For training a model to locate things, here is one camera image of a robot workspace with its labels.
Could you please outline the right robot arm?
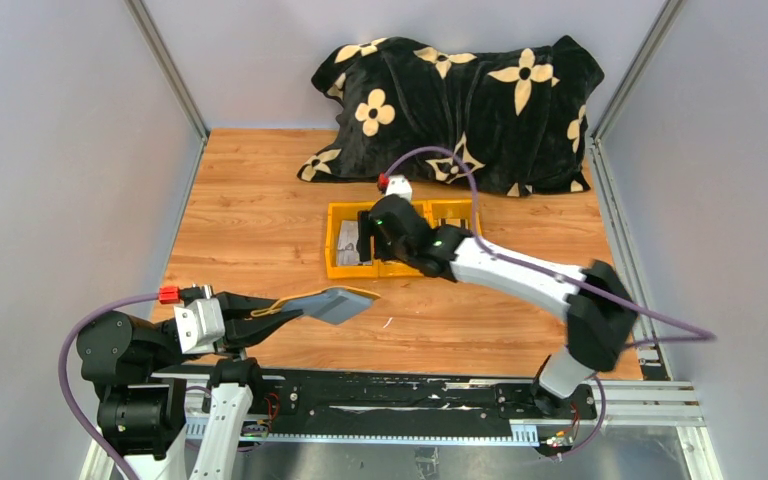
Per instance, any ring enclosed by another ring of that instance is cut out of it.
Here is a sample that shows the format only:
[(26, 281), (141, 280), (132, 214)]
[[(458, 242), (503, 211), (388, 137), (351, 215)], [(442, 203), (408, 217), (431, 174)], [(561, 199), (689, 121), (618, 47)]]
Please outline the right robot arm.
[(615, 369), (637, 313), (614, 268), (556, 264), (501, 248), (459, 226), (432, 226), (411, 203), (386, 195), (362, 216), (376, 257), (429, 278), (488, 287), (536, 305), (566, 325), (566, 343), (532, 384), (537, 401), (558, 405), (578, 385)]

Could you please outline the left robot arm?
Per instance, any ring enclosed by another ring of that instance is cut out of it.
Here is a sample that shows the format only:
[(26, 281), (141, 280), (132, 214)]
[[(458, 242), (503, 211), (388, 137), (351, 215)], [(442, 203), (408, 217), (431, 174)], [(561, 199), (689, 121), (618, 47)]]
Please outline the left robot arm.
[[(243, 353), (305, 314), (207, 285), (126, 297), (97, 308), (68, 333), (59, 354), (61, 392), (124, 478), (229, 479), (250, 411), (276, 407), (258, 361)], [(203, 388), (207, 428), (188, 468), (189, 387), (156, 374), (208, 354), (223, 358)]]

